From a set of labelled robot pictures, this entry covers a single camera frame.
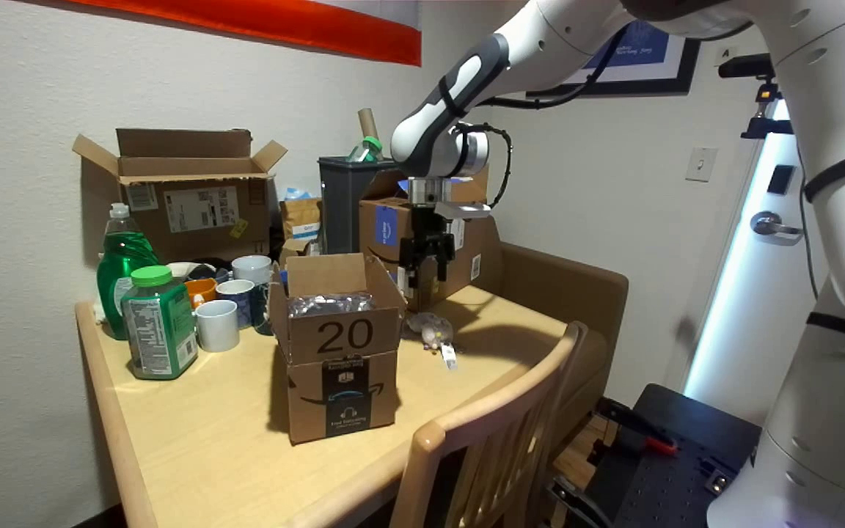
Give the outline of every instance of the wooden chair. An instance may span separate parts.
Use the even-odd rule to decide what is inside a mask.
[[[538,475],[549,465],[552,418],[568,356],[587,329],[566,333],[509,383],[496,386],[414,434],[390,525],[534,525]]]

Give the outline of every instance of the green bottle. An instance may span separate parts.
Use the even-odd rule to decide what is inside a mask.
[[[137,267],[159,264],[159,254],[144,232],[131,224],[129,205],[112,202],[101,232],[101,257],[97,267],[97,289],[104,317],[104,332],[116,339],[125,337],[123,296],[131,286]]]
[[[131,273],[123,317],[137,378],[178,378],[195,356],[186,286],[163,264]]]

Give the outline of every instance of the red stripe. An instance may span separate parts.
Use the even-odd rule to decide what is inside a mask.
[[[418,65],[418,29],[311,0],[70,0],[223,35]]]

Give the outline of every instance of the printed number 20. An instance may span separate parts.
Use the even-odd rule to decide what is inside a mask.
[[[317,332],[324,337],[323,345],[317,348],[320,355],[342,351],[342,348],[362,348],[373,339],[370,320],[355,320],[345,329],[342,321],[332,320],[332,321],[323,321]]]

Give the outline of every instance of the jar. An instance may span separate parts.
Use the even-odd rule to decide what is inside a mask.
[[[195,332],[186,286],[163,264],[131,273],[123,314],[137,378],[178,378],[192,362]]]

